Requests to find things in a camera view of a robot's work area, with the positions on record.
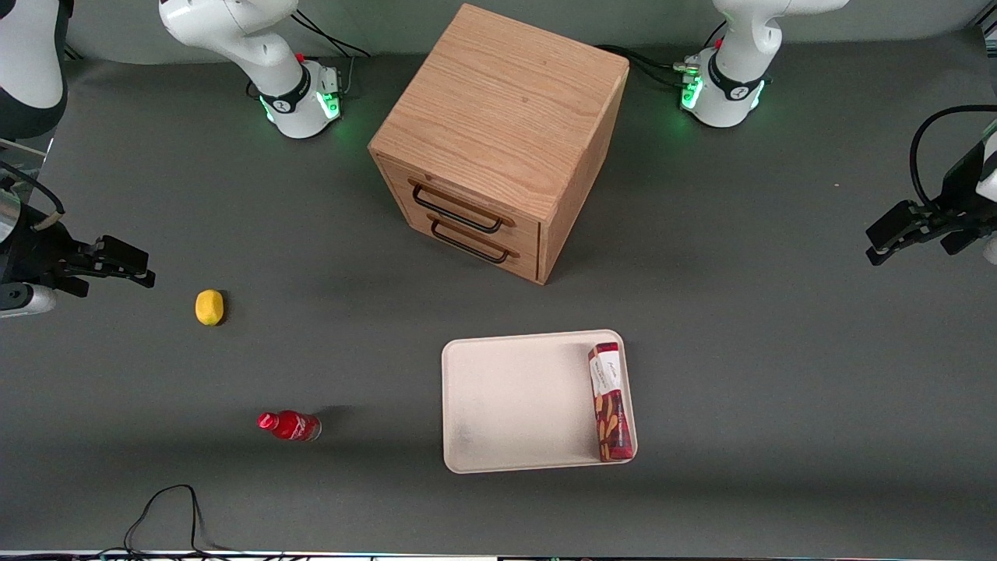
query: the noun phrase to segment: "bottle cap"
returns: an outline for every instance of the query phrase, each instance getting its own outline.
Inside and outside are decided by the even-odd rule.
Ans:
[[[263,430],[273,430],[277,426],[277,415],[273,413],[263,413],[256,419],[256,425]]]

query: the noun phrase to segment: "red snack package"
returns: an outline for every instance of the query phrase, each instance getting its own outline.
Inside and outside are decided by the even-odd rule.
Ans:
[[[630,429],[623,411],[620,351],[615,342],[600,343],[588,353],[595,401],[595,425],[601,461],[633,457]]]

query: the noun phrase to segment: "gray table surface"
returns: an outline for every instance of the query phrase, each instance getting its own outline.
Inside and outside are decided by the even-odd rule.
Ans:
[[[863,254],[913,197],[917,125],[993,103],[977,31],[787,46],[728,131],[634,73],[546,287],[395,208],[366,144],[420,62],[357,61],[344,119],[303,142],[233,65],[74,67],[42,180],[75,236],[147,250],[159,282],[0,323],[5,548],[116,545],[187,482],[240,549],[997,557],[997,269],[980,246]],[[937,126],[927,185],[989,119]],[[229,292],[221,328],[193,317],[208,287]],[[628,345],[632,463],[447,470],[444,344],[602,327]],[[255,428],[283,407],[322,411],[322,438]],[[185,501],[137,545],[182,549]]]

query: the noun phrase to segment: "red bottle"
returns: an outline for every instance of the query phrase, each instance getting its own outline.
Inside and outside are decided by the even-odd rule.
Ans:
[[[282,440],[314,440],[322,433],[318,417],[290,410],[263,413],[256,425]]]

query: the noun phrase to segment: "drawer handle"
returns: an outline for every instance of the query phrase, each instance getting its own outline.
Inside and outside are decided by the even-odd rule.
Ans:
[[[419,193],[422,192],[423,186],[415,184],[415,182],[413,182],[413,184],[416,187],[412,191],[412,198],[416,200],[416,203],[418,203],[419,206],[425,207],[425,208],[427,208],[427,209],[429,209],[431,211],[435,211],[435,212],[437,212],[437,213],[439,213],[439,214],[447,217],[448,219],[450,219],[450,220],[452,220],[454,222],[459,222],[459,223],[463,224],[464,226],[467,226],[469,228],[473,228],[473,229],[477,230],[478,232],[481,232],[481,233],[484,233],[484,234],[494,234],[495,232],[499,231],[499,227],[501,226],[501,219],[496,219],[496,223],[493,226],[485,226],[485,225],[478,224],[475,221],[468,220],[468,219],[466,219],[466,218],[464,218],[464,217],[462,217],[460,215],[455,215],[454,213],[448,211],[447,209],[444,209],[442,207],[438,207],[437,205],[434,205],[433,203],[430,203],[429,201],[425,201],[423,199],[420,199],[419,198]]]
[[[505,263],[505,260],[508,259],[508,250],[502,252],[501,257],[494,258],[486,254],[485,252],[479,252],[478,250],[472,248],[471,246],[468,246],[467,244],[462,244],[449,236],[444,236],[443,234],[440,234],[439,232],[437,232],[437,226],[439,225],[440,221],[434,220],[433,225],[430,227],[430,232],[433,233],[433,236],[436,237],[437,240],[446,242],[459,250],[464,250],[465,252],[468,252],[469,254],[475,256],[476,258],[483,259],[491,264],[500,265]]]

